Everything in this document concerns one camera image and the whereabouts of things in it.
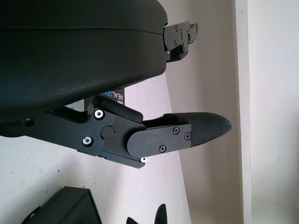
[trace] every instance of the silver screw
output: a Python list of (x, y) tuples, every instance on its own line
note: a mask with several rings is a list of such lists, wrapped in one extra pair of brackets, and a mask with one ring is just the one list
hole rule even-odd
[(141, 162), (146, 163), (148, 161), (148, 158), (147, 157), (142, 157), (140, 160), (141, 160)]
[(89, 146), (90, 144), (92, 144), (93, 139), (91, 137), (85, 137), (82, 140), (83, 145), (85, 146)]
[(190, 135), (190, 133), (189, 133), (189, 132), (188, 132), (188, 133), (186, 133), (186, 134), (185, 134), (185, 140), (190, 140), (190, 136), (191, 136), (191, 135)]
[(104, 116), (104, 112), (101, 110), (96, 110), (96, 112), (94, 113), (94, 116), (97, 119), (101, 119)]
[(179, 133), (179, 128), (178, 127), (175, 127), (173, 130), (172, 130), (173, 134), (178, 134)]
[(166, 145), (162, 145), (159, 148), (160, 153), (164, 153), (166, 151)]

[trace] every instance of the black plastic part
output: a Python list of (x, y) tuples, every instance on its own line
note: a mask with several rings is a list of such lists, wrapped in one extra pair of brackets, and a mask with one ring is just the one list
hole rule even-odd
[(167, 210), (165, 204), (161, 204), (158, 208), (154, 224), (167, 224)]
[(25, 224), (102, 224), (90, 189), (64, 187)]
[(167, 23), (167, 14), (156, 0), (0, 1), (0, 29), (123, 29), (163, 34)]
[(117, 114), (123, 118), (134, 121), (138, 124), (142, 123), (143, 115), (142, 113), (121, 105), (113, 100), (106, 97), (95, 96), (93, 98), (93, 104), (97, 105), (100, 109), (109, 111), (111, 113)]
[[(173, 134), (175, 127), (180, 129), (178, 134)], [(142, 158), (190, 148), (191, 141), (185, 140), (185, 133), (190, 131), (190, 124), (161, 126), (138, 131), (128, 140), (128, 152), (135, 158)]]
[(190, 22), (165, 27), (163, 36), (166, 62), (176, 62), (186, 57), (189, 44), (197, 39), (197, 33), (198, 25)]
[[(146, 127), (130, 119), (110, 113), (105, 108), (128, 115), (130, 118), (140, 118), (138, 112), (107, 99), (101, 99), (100, 107), (105, 116), (97, 120), (93, 115), (99, 109), (97, 105), (91, 104), (85, 112), (77, 112), (69, 108), (41, 112), (30, 116), (33, 125), (27, 126), (24, 120), (9, 122), (0, 125), (0, 134), (9, 137), (26, 135), (32, 138), (44, 140), (61, 146), (78, 150), (79, 152), (104, 157), (107, 160), (121, 163), (127, 166), (141, 168), (145, 164), (140, 158), (132, 157), (127, 151), (128, 136), (136, 131), (142, 131)], [(90, 137), (91, 144), (84, 144), (83, 139)]]
[(164, 117), (179, 124), (192, 125), (191, 147), (216, 139), (232, 129), (229, 120), (214, 113), (174, 113), (165, 114)]
[(144, 120), (142, 124), (149, 128), (149, 127), (161, 127), (167, 125), (174, 125), (177, 124), (177, 122), (173, 122), (172, 120), (166, 119), (165, 117), (159, 117), (153, 120)]
[(39, 210), (41, 209), (41, 207), (40, 206), (38, 206), (36, 209), (34, 209), (25, 219), (24, 219), (24, 221), (21, 223), (21, 224), (25, 224), (25, 223), (27, 223), (29, 220), (30, 220), (30, 218), (31, 218), (31, 216), (32, 215), (35, 215)]
[(131, 30), (0, 30), (0, 122), (161, 75), (163, 36)]
[(134, 219), (132, 219), (132, 218), (128, 218), (127, 219), (127, 224), (138, 224)]
[(140, 157), (132, 156), (127, 149), (127, 141), (129, 136), (136, 132), (145, 130), (146, 127), (138, 123), (132, 122), (131, 120), (125, 119), (120, 116), (116, 116), (113, 122), (114, 135), (110, 139), (105, 139), (105, 144), (102, 148), (102, 151), (108, 152), (110, 154), (118, 155), (126, 159), (130, 159), (130, 162), (137, 162), (138, 165), (144, 166), (144, 163), (140, 162)]

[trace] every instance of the white wall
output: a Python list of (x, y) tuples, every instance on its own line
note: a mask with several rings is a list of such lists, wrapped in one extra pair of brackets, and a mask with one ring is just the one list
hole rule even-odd
[[(180, 7), (174, 10), (175, 4)], [(176, 0), (164, 7), (168, 14), (174, 13), (170, 25), (185, 20), (199, 24), (198, 40), (189, 48), (189, 55), (167, 65), (172, 111), (214, 112), (233, 125), (227, 135), (180, 152), (192, 223), (240, 224), (241, 153), (232, 2)]]
[(299, 1), (249, 1), (252, 218), (299, 223)]
[(252, 223), (250, 160), (250, 75), (248, 40), (248, 1), (234, 0), (235, 61), (240, 108), (240, 148), (242, 152), (242, 201), (244, 224)]

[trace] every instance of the curved black cover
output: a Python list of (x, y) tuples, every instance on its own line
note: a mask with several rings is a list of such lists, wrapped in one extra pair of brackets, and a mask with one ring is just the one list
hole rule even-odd
[(156, 0), (1, 0), (0, 29), (126, 29), (163, 34)]
[(1, 0), (0, 122), (161, 75), (156, 0)]

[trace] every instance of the hex bolt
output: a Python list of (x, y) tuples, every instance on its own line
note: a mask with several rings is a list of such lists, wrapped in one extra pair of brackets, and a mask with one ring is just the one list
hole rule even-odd
[(175, 128), (172, 130), (172, 133), (173, 133), (173, 134), (178, 134), (178, 133), (179, 133), (179, 127), (175, 127)]
[(190, 133), (187, 132), (187, 133), (185, 134), (185, 140), (190, 140), (190, 137), (191, 137)]
[(159, 151), (160, 151), (160, 153), (165, 153), (165, 151), (166, 151), (166, 145), (160, 146)]
[(85, 147), (90, 147), (93, 144), (93, 139), (91, 137), (87, 136), (87, 137), (85, 137), (85, 138), (82, 139), (82, 144)]

